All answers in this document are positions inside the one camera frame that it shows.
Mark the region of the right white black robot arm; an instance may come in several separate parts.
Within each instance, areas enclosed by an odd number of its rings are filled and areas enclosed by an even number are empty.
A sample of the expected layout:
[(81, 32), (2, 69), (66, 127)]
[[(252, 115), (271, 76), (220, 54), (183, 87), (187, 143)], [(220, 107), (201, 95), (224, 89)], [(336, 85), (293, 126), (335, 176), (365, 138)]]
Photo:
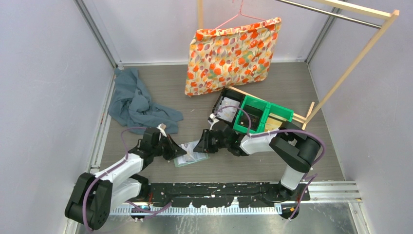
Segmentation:
[(276, 130), (247, 134), (237, 132), (224, 121), (204, 129), (193, 151), (213, 154), (223, 148), (235, 156), (277, 154), (287, 164), (278, 186), (278, 194), (284, 200), (291, 200), (297, 194), (298, 184), (326, 151), (319, 137), (291, 122), (282, 123)]

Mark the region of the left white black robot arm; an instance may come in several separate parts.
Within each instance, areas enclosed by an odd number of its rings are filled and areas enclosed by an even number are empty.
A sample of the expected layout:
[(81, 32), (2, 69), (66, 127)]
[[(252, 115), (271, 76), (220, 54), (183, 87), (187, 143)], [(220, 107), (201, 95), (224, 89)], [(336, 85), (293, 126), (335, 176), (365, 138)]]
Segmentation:
[(149, 197), (149, 181), (139, 172), (155, 157), (169, 161), (186, 153), (161, 125), (144, 129), (137, 145), (127, 149), (118, 162), (100, 172), (85, 172), (78, 177), (64, 211), (65, 217), (83, 224), (87, 231), (100, 229), (110, 212), (122, 203), (132, 198), (143, 202)]

